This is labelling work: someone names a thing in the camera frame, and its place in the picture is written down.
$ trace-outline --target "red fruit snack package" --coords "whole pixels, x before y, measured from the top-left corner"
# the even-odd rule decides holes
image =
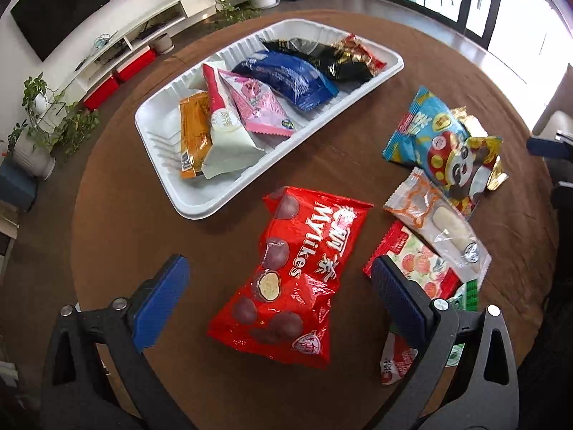
[[[331,298],[372,205],[298,187],[263,200],[274,217],[260,239],[261,262],[208,335],[238,351],[323,368]]]
[[[396,220],[364,267],[370,278],[372,263],[380,255],[389,255],[406,278],[416,281],[432,298],[449,299],[461,286],[461,281],[443,258]]]

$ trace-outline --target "wall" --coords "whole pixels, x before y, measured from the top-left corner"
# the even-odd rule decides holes
[[[87,18],[42,63],[30,47],[10,10],[12,0],[0,16],[0,139],[6,140],[16,122],[24,119],[23,82],[28,76],[44,72],[44,79],[54,90],[86,57],[96,37],[112,35],[134,19],[171,0],[111,0]],[[6,144],[0,145],[0,151]]]

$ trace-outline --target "blue panda snack bag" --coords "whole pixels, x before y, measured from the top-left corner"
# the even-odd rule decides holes
[[[419,166],[466,217],[485,190],[499,155],[501,138],[471,137],[448,106],[420,87],[382,155]]]
[[[257,51],[233,69],[234,73],[264,82],[302,111],[338,95],[338,88],[313,65],[276,51]]]

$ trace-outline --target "chocolate ball image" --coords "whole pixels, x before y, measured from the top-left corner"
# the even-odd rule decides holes
[[[248,297],[240,297],[231,309],[233,318],[242,325],[252,325],[257,320],[257,307]]]
[[[289,255],[288,242],[278,237],[269,237],[262,265],[269,270],[278,270],[287,264]]]
[[[294,312],[279,312],[271,318],[269,330],[273,331],[281,341],[294,341],[303,334],[303,320]]]
[[[274,212],[274,218],[277,219],[291,219],[294,218],[300,210],[299,201],[296,197],[289,194],[285,194],[277,207],[277,211]]]
[[[279,187],[276,191],[273,191],[269,194],[271,199],[280,199],[285,193],[285,187]]]
[[[281,341],[279,336],[269,329],[253,328],[249,333],[254,340],[261,344],[277,344]]]
[[[281,279],[277,272],[265,270],[257,273],[252,283],[253,294],[261,302],[277,300],[281,294]]]

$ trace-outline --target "metal screw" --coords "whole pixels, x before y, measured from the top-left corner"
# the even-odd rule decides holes
[[[71,315],[73,312],[73,306],[64,306],[62,307],[62,309],[59,311],[59,314],[62,317],[67,317],[68,315]]]
[[[498,306],[493,306],[493,305],[488,306],[488,312],[489,315],[493,315],[494,317],[497,317],[501,313],[500,308]]]
[[[125,307],[127,307],[127,300],[125,300],[123,297],[118,297],[111,303],[111,306],[115,310],[124,310]]]
[[[438,310],[448,310],[448,308],[450,307],[450,304],[448,304],[447,300],[436,299],[434,301],[434,307],[436,307],[436,309],[438,309]]]

